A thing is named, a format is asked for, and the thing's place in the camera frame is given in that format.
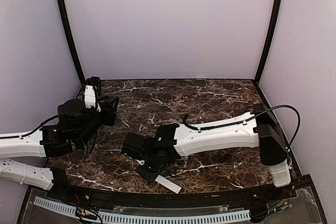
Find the white battery cover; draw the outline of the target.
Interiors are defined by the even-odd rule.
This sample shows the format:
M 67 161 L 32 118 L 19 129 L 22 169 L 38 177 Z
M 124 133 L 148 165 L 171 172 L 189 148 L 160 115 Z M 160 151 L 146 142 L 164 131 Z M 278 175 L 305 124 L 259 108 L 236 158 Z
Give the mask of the white battery cover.
M 171 182 L 170 180 L 164 178 L 161 175 L 159 175 L 154 181 L 157 182 L 158 184 L 164 186 L 168 190 L 174 192 L 175 194 L 178 194 L 182 189 L 182 187 L 180 187 L 179 185 Z

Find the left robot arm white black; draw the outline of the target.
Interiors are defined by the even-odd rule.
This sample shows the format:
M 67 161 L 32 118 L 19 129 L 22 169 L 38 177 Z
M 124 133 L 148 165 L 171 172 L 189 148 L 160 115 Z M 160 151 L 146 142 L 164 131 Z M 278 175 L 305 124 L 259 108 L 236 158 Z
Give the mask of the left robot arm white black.
M 41 168 L 14 160 L 15 157 L 54 158 L 74 149 L 92 152 L 89 141 L 100 126 L 114 126 L 119 98 L 99 98 L 93 105 L 71 99 L 57 108 L 57 115 L 43 121 L 31 132 L 1 135 L 1 178 L 52 190 L 63 201 L 74 197 L 65 171 Z

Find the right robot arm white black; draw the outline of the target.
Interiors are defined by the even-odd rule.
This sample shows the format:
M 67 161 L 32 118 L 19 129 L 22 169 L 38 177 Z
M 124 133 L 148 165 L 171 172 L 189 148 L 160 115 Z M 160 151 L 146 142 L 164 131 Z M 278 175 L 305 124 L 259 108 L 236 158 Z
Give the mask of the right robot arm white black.
M 193 154 L 227 148 L 259 148 L 261 163 L 268 167 L 273 184 L 268 195 L 280 199 L 291 183 L 289 152 L 281 126 L 273 115 L 283 105 L 267 108 L 258 103 L 251 112 L 203 124 L 162 125 L 154 137 L 128 133 L 121 153 L 138 162 L 136 172 L 147 182 L 156 182 L 178 194 L 181 187 L 161 176 L 168 164 Z

